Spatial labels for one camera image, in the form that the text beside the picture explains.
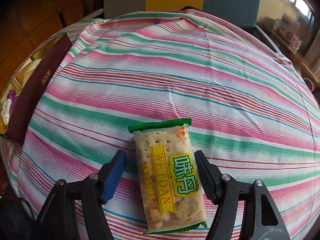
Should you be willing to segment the striped bed sheet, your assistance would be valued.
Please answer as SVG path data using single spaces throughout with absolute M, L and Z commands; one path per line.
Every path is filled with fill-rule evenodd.
M 292 63 L 197 10 L 134 12 L 64 29 L 72 47 L 36 106 L 24 145 L 1 140 L 15 193 L 38 214 L 58 179 L 82 180 L 119 149 L 127 169 L 104 212 L 115 239 L 146 239 L 130 125 L 191 118 L 223 173 L 261 179 L 291 239 L 319 216 L 319 105 Z

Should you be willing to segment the wooden side shelf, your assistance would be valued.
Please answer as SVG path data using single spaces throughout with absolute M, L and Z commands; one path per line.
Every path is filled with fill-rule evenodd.
M 296 71 L 299 72 L 302 77 L 309 78 L 314 83 L 315 87 L 319 87 L 319 78 L 314 74 L 311 68 L 305 64 L 302 55 L 300 55 L 299 52 L 294 52 L 294 50 L 285 42 L 285 40 L 280 37 L 274 30 L 266 27 L 264 24 L 261 28 L 276 44 L 281 53 L 292 62 Z

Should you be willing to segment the white product box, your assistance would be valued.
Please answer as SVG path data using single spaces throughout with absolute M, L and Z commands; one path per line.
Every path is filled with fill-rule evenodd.
M 292 19 L 289 15 L 284 13 L 280 19 L 279 31 L 283 34 L 289 32 L 292 34 L 296 34 L 300 27 L 300 23 Z

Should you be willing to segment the white plastic bag bundle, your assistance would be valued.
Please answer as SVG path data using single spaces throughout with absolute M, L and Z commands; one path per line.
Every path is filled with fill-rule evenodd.
M 3 121 L 3 124 L 5 124 L 5 126 L 8 125 L 10 120 L 11 105 L 12 105 L 12 99 L 7 99 L 2 104 L 1 119 Z

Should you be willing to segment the Weidan cracker packet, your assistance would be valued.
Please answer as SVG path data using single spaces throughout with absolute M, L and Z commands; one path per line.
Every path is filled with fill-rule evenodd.
M 136 146 L 146 235 L 207 227 L 190 118 L 129 126 Z

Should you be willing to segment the purple snack sachet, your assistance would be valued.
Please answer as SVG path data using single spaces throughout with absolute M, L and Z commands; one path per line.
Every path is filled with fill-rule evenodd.
M 7 94 L 7 99 L 11 99 L 12 101 L 14 101 L 15 98 L 16 98 L 16 91 L 14 89 L 9 90 Z

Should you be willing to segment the gold cardboard box tray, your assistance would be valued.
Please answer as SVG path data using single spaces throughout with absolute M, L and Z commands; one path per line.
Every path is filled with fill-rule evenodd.
M 1 119 L 2 137 L 20 145 L 24 143 L 35 107 L 71 46 L 69 37 L 66 34 L 60 35 L 40 46 L 14 73 L 1 97 L 2 111 L 2 104 L 7 100 L 9 90 L 16 91 L 8 125 L 5 126 Z

